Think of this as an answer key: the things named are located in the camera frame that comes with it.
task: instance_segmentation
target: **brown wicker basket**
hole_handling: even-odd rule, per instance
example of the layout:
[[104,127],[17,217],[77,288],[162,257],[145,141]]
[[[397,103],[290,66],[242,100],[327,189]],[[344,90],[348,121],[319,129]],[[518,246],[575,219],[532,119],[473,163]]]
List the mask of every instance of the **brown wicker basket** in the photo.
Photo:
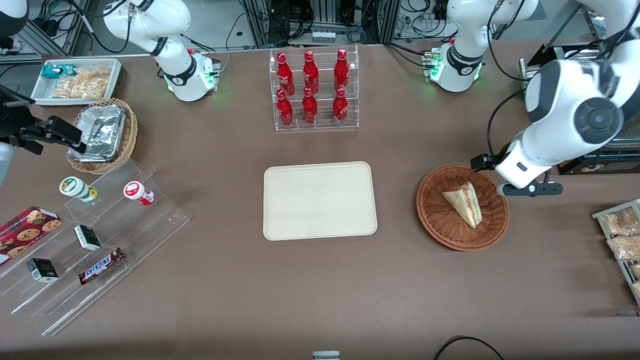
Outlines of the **brown wicker basket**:
[[[122,141],[120,142],[120,151],[117,159],[112,161],[111,163],[81,163],[80,161],[73,160],[67,155],[67,161],[73,166],[74,169],[82,172],[90,172],[94,175],[102,175],[105,172],[109,171],[109,169],[113,168],[117,164],[131,157],[131,153],[133,153],[133,148],[136,146],[136,136],[138,135],[138,120],[136,119],[136,114],[133,113],[129,105],[126,102],[120,99],[109,99],[105,101],[96,102],[95,104],[89,105],[90,107],[94,106],[108,106],[108,105],[119,105],[122,106],[127,112],[127,118],[125,119],[125,127],[122,131]],[[74,125],[78,124],[80,120],[80,114],[76,116],[76,120],[74,121]]]
[[[453,186],[470,181],[478,196],[482,222],[473,229],[442,196]],[[484,250],[504,235],[509,225],[509,205],[498,195],[498,184],[488,175],[473,172],[465,165],[445,165],[422,179],[416,208],[422,225],[436,240],[461,251]]]

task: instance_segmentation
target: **red cookie box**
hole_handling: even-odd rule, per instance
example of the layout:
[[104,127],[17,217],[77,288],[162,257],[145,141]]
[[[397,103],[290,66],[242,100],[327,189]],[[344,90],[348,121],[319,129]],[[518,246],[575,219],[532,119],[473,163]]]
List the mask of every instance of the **red cookie box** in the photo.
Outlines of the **red cookie box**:
[[62,222],[58,214],[31,206],[6,224],[0,225],[0,265],[17,256],[60,224]]

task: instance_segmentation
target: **table surface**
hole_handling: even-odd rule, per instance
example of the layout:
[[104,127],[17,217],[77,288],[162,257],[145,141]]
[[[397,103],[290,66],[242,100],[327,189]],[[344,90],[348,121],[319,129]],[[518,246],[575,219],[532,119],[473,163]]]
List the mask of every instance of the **table surface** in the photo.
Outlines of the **table surface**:
[[[540,44],[495,50],[515,74],[517,59]],[[133,158],[192,220],[53,337],[2,310],[3,359],[310,359],[334,349],[344,360],[430,359],[455,335],[482,338],[506,359],[640,354],[640,318],[614,317],[637,306],[590,216],[638,198],[640,177],[556,177],[561,196],[509,199],[509,228],[493,247],[450,250],[419,222],[418,184],[486,152],[489,114],[518,84],[488,57],[472,88],[451,94],[383,46],[358,49],[360,128],[303,134],[273,129],[269,51],[233,53],[220,90],[194,103],[167,91],[152,58],[120,58],[117,96],[140,123]],[[78,109],[33,112],[72,120]],[[511,101],[495,119],[494,143],[527,121],[522,98]],[[17,153],[0,188],[0,222],[32,204],[61,207],[65,176],[96,178],[72,170],[64,153],[57,145]],[[378,230],[267,241],[264,171],[341,161],[370,164]],[[462,356],[492,358],[457,343],[441,359]]]

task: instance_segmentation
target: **sandwich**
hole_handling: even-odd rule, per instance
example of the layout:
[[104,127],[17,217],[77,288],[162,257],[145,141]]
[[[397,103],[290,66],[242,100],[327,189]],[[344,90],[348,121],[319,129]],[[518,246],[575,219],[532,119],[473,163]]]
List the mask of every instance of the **sandwich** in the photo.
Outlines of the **sandwich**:
[[450,188],[442,193],[449,204],[460,214],[462,219],[474,229],[482,221],[482,212],[474,186],[467,182],[462,186]]

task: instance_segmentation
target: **clear acrylic shelf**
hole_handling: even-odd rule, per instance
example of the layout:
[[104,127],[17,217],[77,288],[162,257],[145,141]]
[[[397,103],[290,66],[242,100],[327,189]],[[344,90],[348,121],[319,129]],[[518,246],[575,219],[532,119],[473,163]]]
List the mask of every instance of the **clear acrylic shelf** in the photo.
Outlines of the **clear acrylic shelf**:
[[[333,123],[333,100],[335,98],[335,89],[333,88],[333,67],[337,61],[339,49],[347,51],[347,62],[349,63],[349,84],[346,87],[345,98],[349,102],[347,108],[347,121],[343,126],[336,126]],[[359,76],[358,76],[358,47],[342,46],[342,47],[314,47],[314,59],[318,66],[320,77],[320,91],[315,95],[318,103],[318,120],[315,125],[309,125],[304,120],[304,112],[302,108],[302,99],[304,98],[303,89],[304,78],[302,69],[305,66],[305,51],[307,49],[287,48],[271,50],[269,57],[269,78],[271,80],[271,102],[273,103],[273,118],[277,131],[295,131],[295,130],[318,130],[318,129],[345,129],[355,128],[360,125],[360,108],[359,108]],[[275,60],[278,53],[284,53],[287,56],[287,63],[293,71],[293,83],[296,86],[296,93],[288,99],[293,106],[292,127],[286,128],[282,126],[282,122],[278,116],[278,101],[276,92],[280,88],[278,82],[278,62]]]
[[[153,191],[149,206],[126,199],[122,188],[132,180]],[[0,291],[13,314],[33,317],[42,335],[53,335],[107,292],[151,252],[189,221],[151,180],[151,173],[133,160],[111,169],[92,183],[98,197],[91,203],[69,200],[58,211],[64,221],[56,232],[23,251],[0,268]],[[92,226],[102,247],[89,251],[74,232],[78,224]],[[120,247],[126,257],[90,282],[80,285],[78,274]],[[50,259],[60,277],[52,283],[33,280],[26,261]]]

